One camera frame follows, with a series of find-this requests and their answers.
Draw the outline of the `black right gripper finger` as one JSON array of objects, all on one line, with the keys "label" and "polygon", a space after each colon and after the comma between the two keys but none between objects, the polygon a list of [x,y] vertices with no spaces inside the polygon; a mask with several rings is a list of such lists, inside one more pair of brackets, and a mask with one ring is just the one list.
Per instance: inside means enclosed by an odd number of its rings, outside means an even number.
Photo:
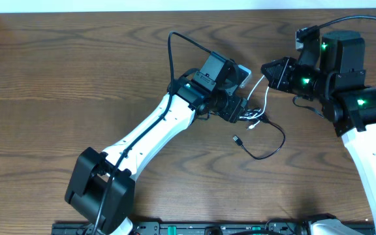
[{"label": "black right gripper finger", "polygon": [[270,63],[263,64],[260,68],[265,76],[279,76],[285,68],[286,58],[274,60]]},{"label": "black right gripper finger", "polygon": [[278,89],[280,82],[281,82],[281,76],[280,75],[265,75],[265,78],[268,81],[268,87],[272,89]]}]

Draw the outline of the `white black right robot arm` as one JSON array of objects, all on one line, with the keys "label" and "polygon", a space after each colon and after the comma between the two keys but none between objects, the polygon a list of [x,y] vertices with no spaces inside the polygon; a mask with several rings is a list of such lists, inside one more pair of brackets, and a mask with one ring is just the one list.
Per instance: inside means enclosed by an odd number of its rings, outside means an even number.
[{"label": "white black right robot arm", "polygon": [[376,232],[376,87],[365,85],[365,40],[356,31],[316,31],[298,43],[298,59],[263,64],[261,73],[270,88],[321,103],[318,115],[333,124],[356,166]]}]

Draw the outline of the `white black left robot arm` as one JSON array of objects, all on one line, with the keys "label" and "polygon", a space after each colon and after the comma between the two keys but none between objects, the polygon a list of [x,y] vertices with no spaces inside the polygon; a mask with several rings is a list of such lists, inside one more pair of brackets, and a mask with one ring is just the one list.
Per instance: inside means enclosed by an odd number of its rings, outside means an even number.
[{"label": "white black left robot arm", "polygon": [[198,116],[214,113],[230,123],[247,100],[236,95],[252,77],[249,69],[212,52],[201,69],[172,79],[154,111],[127,136],[101,152],[77,158],[65,201],[93,224],[96,234],[129,234],[135,183],[148,163]]}]

